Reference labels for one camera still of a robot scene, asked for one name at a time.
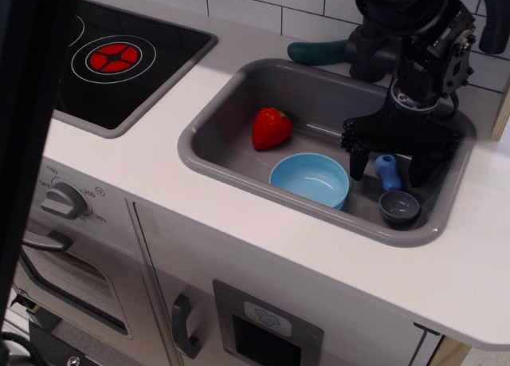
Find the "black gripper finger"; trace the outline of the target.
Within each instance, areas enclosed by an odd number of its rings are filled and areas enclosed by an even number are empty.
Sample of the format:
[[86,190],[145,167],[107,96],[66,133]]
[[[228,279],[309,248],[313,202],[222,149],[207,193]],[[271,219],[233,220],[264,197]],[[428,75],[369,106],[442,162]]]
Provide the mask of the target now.
[[367,166],[369,151],[366,148],[354,147],[350,153],[350,176],[360,181]]
[[451,160],[452,157],[451,152],[425,152],[413,155],[408,170],[410,186],[412,188],[420,187],[443,162]]

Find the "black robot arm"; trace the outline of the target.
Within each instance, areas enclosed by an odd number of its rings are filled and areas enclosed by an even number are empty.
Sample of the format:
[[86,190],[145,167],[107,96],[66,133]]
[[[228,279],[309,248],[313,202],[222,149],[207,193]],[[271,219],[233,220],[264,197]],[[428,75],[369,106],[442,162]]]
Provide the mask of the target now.
[[455,114],[441,113],[440,101],[456,104],[457,89],[473,73],[474,19],[460,0],[356,0],[356,5],[401,42],[382,107],[343,123],[341,146],[350,155],[350,176],[361,180],[372,152],[407,155],[410,185],[418,187],[461,139],[449,126]]

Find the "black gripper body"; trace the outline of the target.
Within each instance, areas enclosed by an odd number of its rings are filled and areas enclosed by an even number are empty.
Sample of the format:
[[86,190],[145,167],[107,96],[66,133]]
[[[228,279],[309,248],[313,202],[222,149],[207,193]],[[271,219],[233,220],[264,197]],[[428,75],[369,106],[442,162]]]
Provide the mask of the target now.
[[413,108],[388,92],[377,112],[343,122],[341,147],[349,153],[364,150],[411,157],[448,157],[459,143],[459,132],[432,117],[431,112],[437,107],[438,103]]

